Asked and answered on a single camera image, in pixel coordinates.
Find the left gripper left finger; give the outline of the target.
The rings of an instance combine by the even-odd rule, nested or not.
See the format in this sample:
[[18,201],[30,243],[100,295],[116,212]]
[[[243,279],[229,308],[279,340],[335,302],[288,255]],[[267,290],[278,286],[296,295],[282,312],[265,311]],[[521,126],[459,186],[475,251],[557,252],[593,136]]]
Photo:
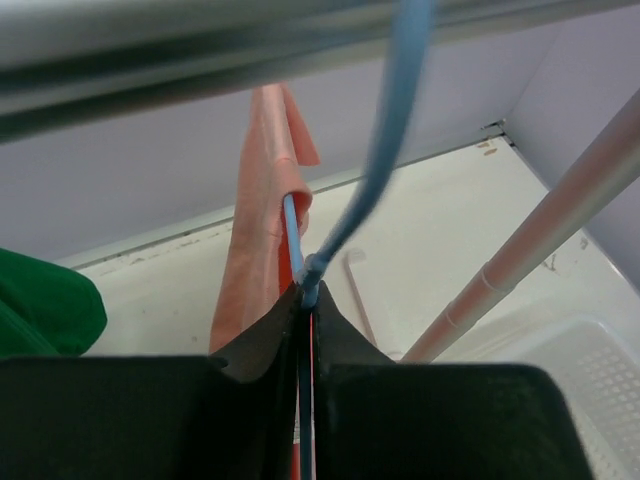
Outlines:
[[5,479],[286,479],[301,294],[209,356],[1,364]]

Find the pink t shirt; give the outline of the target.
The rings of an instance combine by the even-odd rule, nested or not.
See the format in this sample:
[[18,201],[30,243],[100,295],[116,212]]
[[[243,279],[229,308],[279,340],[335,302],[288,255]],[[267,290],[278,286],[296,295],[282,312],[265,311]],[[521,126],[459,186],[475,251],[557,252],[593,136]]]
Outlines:
[[211,353],[263,317],[293,281],[283,201],[293,196],[298,234],[303,235],[313,195],[301,169],[319,164],[289,88],[278,83],[254,89]]

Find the blue hanger of pink shirt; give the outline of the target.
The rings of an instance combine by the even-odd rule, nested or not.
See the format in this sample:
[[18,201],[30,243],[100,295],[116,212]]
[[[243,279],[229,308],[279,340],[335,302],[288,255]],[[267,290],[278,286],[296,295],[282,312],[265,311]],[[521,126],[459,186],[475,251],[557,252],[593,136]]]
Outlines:
[[429,49],[435,3],[401,1],[392,23],[377,120],[363,178],[345,211],[314,254],[301,259],[300,241],[288,239],[293,281],[302,292],[303,333],[298,350],[300,479],[313,477],[311,310],[330,262],[373,212],[397,162]]

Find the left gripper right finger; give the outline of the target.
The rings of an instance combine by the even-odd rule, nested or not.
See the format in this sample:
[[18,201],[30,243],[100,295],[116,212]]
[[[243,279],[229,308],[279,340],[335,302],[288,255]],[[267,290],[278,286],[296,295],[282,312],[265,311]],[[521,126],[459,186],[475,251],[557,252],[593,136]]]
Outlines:
[[313,312],[321,479],[586,479],[567,404],[524,364],[403,364],[321,286]]

